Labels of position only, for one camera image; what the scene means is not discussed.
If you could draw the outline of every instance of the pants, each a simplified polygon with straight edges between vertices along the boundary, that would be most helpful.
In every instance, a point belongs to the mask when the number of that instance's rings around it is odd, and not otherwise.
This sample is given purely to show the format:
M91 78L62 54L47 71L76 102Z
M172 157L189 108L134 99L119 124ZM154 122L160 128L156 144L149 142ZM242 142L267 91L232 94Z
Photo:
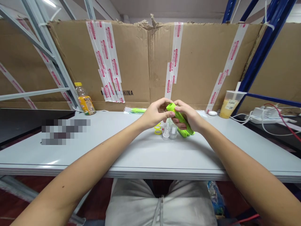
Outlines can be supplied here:
M173 181L169 193L153 195L144 180L114 179L106 226L216 226L205 181Z

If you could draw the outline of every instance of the white table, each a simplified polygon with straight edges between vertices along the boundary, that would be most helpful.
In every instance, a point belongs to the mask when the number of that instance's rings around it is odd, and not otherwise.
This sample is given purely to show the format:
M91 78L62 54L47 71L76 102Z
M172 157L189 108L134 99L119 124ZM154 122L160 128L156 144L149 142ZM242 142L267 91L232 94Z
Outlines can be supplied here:
M97 112L92 116L78 114L73 119L88 119L91 126L78 133L66 145L41 145L38 133L0 151L0 174L59 174L83 154L130 125L140 115L122 112ZM256 159L282 182L301 182L301 159L231 119L205 118L229 140ZM141 133L117 159L107 177L228 180L222 163L207 141L195 134L175 141L164 141L155 129Z

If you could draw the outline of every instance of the hand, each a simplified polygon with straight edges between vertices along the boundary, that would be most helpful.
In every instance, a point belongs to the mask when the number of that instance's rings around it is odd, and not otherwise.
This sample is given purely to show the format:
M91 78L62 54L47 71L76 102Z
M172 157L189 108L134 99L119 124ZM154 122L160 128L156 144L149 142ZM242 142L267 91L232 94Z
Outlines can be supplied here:
M204 120L192 107L190 107L188 104L184 103L181 100L176 100L174 102L177 106L175 107L175 110L177 112L180 112L183 117L188 121L191 129L195 132L201 131L201 128L206 124L206 120ZM180 130L186 130L185 123L180 123L179 119L172 118L172 121L176 124L176 126Z
M162 98L151 103L146 112L138 119L143 129L150 129L155 127L162 120L166 122L166 119L174 117L174 112L166 110L167 105L170 103L172 103L172 101L167 98Z

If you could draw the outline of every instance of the red and white tape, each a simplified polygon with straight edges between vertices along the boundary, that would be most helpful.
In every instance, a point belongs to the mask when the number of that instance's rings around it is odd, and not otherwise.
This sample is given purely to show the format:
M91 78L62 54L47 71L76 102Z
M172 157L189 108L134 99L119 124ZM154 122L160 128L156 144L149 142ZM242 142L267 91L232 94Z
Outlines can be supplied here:
M171 99L172 97L172 62L167 63L167 71L166 71L166 82L165 82L165 95L164 97L167 99Z
M13 76L8 72L8 70L3 66L2 63L0 63L0 71L4 74L4 76L10 81L10 83L18 90L19 93L25 93L24 89L20 86L20 84L13 78ZM24 99L27 101L29 106L32 109L37 109L35 104L32 102L32 100L29 97L24 97Z
M183 35L183 23L175 22L172 41L172 83L177 83L179 60L181 52L181 43Z
M209 99L209 102L208 102L208 105L207 105L207 108L206 108L206 113L208 113L209 111L212 110L212 108L215 104L216 98L219 94L219 91L220 91L220 89L221 89L221 87L222 87L222 85L225 81L226 76L229 76L230 73L231 73L231 70L232 70L233 64L235 62L238 50L240 48L242 40L244 39L245 33L248 29L248 26L249 26L248 24L240 24L238 26L236 35L235 35L233 43L232 43L232 47L230 49L230 52L229 52L229 55L228 55L228 58L227 58L227 61L226 61L225 68L224 68L223 72L219 74L219 76L217 78L217 81L215 83L215 86L213 88L211 97Z
M172 84L177 83L180 51L183 35L183 23L175 22L172 40L172 61L167 63L165 98L171 99Z
M105 101L124 103L112 24L103 21L87 21L86 24L99 66Z
M25 20L23 19L18 19L18 22L29 32L31 33L31 35L34 35L34 33L32 32L32 30L29 28L28 24L25 22ZM47 56L45 56L45 54L43 54L37 47L35 47L35 49L37 50L37 52L39 53L39 55L41 56L41 58L43 59L47 69L50 72L50 75L52 76L54 82L56 83L58 88L64 88L63 82L55 68L55 66L53 65L53 62L51 60L49 60L49 58ZM61 91L61 94L63 95L64 99L67 101L69 107L71 110L73 110L73 104L71 102L71 98L69 96L69 94L66 91Z

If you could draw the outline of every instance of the cardboard box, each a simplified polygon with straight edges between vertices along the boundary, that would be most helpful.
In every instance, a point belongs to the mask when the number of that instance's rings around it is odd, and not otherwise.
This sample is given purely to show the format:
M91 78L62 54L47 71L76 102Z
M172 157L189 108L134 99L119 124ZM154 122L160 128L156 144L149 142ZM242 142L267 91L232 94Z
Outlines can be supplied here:
M167 63L172 60L174 23L153 26L145 22L110 21L116 44L125 103L105 102L102 82L85 20L50 22L49 31L71 79L82 82L98 110L145 107L164 97ZM238 24L184 23L177 83L172 100L181 99L205 110L219 73L223 72ZM262 25L250 24L226 77L214 110L221 107L226 90L234 90Z
M301 102L300 37L301 24L284 24L252 84L250 93ZM250 112L265 103L271 102L246 97L239 112Z
M33 44L4 19L0 19L0 30L0 63L24 91L56 89L56 83ZM18 90L0 71L0 95L15 93ZM30 99L39 109L70 109L61 93L32 96ZM30 108L24 98L0 101L0 107Z

